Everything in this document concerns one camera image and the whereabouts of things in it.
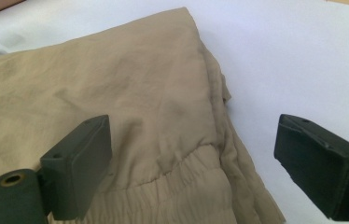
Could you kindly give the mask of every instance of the white surface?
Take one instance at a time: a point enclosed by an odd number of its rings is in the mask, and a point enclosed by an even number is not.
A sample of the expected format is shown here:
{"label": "white surface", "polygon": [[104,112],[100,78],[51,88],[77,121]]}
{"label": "white surface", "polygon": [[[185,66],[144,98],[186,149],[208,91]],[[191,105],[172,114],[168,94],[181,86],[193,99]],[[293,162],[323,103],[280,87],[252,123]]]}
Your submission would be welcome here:
{"label": "white surface", "polygon": [[290,224],[328,221],[273,158],[282,113],[349,141],[349,6],[324,0],[27,1],[0,12],[0,54],[187,7],[227,77],[229,111]]}

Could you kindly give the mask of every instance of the folded cloth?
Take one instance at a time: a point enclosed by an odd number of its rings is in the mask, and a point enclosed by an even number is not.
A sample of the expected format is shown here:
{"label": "folded cloth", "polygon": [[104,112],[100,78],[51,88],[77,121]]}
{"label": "folded cloth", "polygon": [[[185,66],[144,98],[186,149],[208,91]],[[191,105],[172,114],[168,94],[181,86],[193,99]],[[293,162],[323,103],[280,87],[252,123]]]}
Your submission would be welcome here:
{"label": "folded cloth", "polygon": [[113,158],[82,223],[283,223],[229,99],[185,8],[0,56],[0,175],[36,168],[81,121],[108,114]]}

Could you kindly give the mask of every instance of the garment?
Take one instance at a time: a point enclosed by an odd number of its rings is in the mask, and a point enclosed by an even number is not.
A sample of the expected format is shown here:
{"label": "garment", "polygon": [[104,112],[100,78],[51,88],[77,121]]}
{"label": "garment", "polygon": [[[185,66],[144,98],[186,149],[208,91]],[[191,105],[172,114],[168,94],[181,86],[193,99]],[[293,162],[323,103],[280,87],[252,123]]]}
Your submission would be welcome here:
{"label": "garment", "polygon": [[108,114],[113,158],[84,223],[283,223],[229,99],[185,8],[0,56],[0,174]]}

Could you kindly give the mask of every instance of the black object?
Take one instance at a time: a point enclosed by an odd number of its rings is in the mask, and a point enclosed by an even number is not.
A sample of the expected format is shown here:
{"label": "black object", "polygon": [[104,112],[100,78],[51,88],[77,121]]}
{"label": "black object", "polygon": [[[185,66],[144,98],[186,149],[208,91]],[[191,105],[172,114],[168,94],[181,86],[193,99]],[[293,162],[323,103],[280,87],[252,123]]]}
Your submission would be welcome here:
{"label": "black object", "polygon": [[41,159],[41,169],[0,176],[0,224],[83,218],[111,160],[108,116],[78,125]]}
{"label": "black object", "polygon": [[274,157],[326,217],[349,221],[349,142],[307,119],[281,115]]}

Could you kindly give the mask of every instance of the beige cloth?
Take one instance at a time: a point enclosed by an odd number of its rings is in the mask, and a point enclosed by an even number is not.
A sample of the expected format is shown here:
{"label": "beige cloth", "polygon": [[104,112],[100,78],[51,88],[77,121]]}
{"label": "beige cloth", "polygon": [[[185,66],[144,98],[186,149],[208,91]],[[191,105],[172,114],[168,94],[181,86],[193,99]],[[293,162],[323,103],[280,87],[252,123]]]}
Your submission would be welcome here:
{"label": "beige cloth", "polygon": [[85,223],[283,223],[229,99],[184,8],[1,56],[0,175],[108,114],[113,159]]}

